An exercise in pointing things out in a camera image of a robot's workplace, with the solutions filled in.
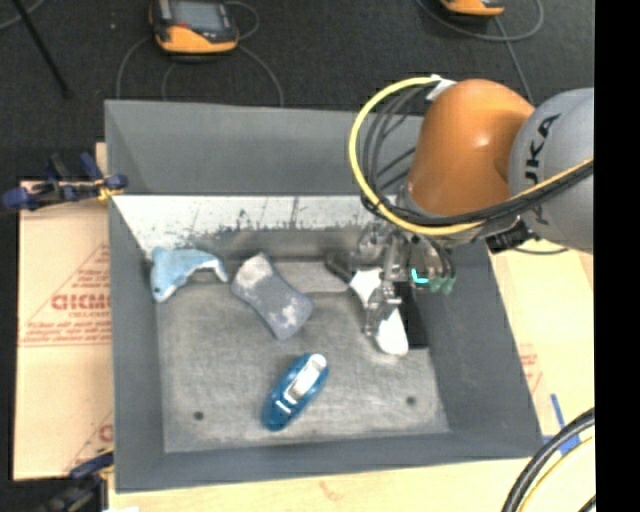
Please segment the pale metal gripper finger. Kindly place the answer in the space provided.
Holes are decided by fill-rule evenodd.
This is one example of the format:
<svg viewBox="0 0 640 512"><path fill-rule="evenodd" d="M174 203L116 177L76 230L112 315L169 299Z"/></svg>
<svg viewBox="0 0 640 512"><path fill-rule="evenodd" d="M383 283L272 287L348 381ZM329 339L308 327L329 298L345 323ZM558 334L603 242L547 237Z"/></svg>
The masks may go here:
<svg viewBox="0 0 640 512"><path fill-rule="evenodd" d="M365 307L364 333L367 336L375 336L378 332L383 305L384 292L381 289L375 289L369 296Z"/></svg>
<svg viewBox="0 0 640 512"><path fill-rule="evenodd" d="M402 298L397 292L396 283L390 280L382 280L380 284L381 304L384 308L393 309L402 303Z"/></svg>

